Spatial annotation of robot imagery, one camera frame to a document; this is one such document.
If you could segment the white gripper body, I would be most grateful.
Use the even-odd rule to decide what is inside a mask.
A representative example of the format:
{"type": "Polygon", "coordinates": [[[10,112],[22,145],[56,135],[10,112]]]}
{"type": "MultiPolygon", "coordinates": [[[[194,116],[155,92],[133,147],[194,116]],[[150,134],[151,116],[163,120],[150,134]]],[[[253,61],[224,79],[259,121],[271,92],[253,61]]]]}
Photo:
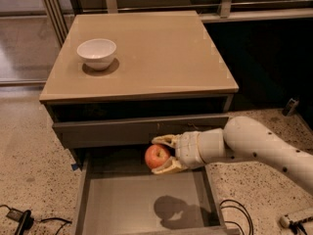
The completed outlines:
{"type": "Polygon", "coordinates": [[[187,168],[194,169],[225,156],[222,129],[185,132],[175,146],[175,157],[187,168]]]}

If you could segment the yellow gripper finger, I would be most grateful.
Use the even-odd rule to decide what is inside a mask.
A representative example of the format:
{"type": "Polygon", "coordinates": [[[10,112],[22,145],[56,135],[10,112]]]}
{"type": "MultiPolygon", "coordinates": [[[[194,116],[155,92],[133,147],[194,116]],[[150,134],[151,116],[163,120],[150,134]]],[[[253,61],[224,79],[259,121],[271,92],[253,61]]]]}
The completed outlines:
{"type": "Polygon", "coordinates": [[[157,137],[153,138],[152,143],[168,146],[170,148],[175,148],[178,139],[179,139],[179,135],[166,134],[166,135],[157,136],[157,137]]]}
{"type": "Polygon", "coordinates": [[[163,165],[152,170],[153,174],[172,174],[183,170],[187,167],[181,164],[176,158],[170,157],[163,165]]]}

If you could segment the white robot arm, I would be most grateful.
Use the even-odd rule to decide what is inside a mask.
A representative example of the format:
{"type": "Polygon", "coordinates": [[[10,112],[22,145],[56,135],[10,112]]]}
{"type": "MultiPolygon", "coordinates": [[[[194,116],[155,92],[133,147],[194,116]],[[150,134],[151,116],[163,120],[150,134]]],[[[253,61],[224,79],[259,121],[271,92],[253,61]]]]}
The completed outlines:
{"type": "Polygon", "coordinates": [[[154,174],[176,173],[211,163],[257,161],[283,173],[313,194],[313,155],[286,143],[250,117],[232,117],[222,128],[167,134],[152,140],[175,154],[154,168],[154,174]]]}

